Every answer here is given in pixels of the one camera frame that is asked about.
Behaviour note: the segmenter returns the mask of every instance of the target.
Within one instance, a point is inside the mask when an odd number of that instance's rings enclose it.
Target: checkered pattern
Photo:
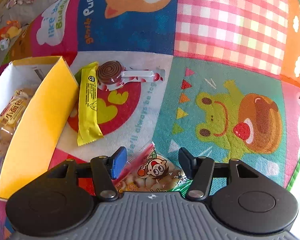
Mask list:
[[[175,56],[280,74],[288,0],[178,0]]]

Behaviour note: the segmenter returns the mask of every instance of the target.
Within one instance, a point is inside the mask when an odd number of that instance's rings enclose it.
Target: yellow box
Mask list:
[[[36,85],[10,143],[0,172],[0,199],[47,171],[66,120],[78,99],[79,86],[62,57],[12,61],[0,76],[0,113],[14,91]]]

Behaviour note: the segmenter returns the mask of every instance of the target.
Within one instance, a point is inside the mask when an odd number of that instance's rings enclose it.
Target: gray ribbed surface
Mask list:
[[[47,238],[15,233],[11,239],[296,240],[289,232],[262,237],[231,232],[213,219],[204,204],[187,201],[179,192],[125,192],[122,199],[100,204],[93,217],[76,230]]]

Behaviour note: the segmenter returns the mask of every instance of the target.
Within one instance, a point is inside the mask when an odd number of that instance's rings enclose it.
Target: play mat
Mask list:
[[[58,0],[19,36],[0,74],[12,60],[49,55],[62,55],[73,73],[110,60],[166,70],[160,84],[98,90],[105,137],[82,147],[76,106],[52,163],[90,161],[119,146],[133,156],[153,140],[176,165],[186,147],[217,162],[240,158],[292,187],[300,168],[299,0]],[[214,180],[212,192],[224,183]]]

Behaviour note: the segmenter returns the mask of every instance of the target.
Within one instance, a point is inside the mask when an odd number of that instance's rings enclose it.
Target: yellow wrapper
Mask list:
[[[97,123],[97,69],[98,62],[82,68],[79,93],[78,145],[93,142],[103,137]]]

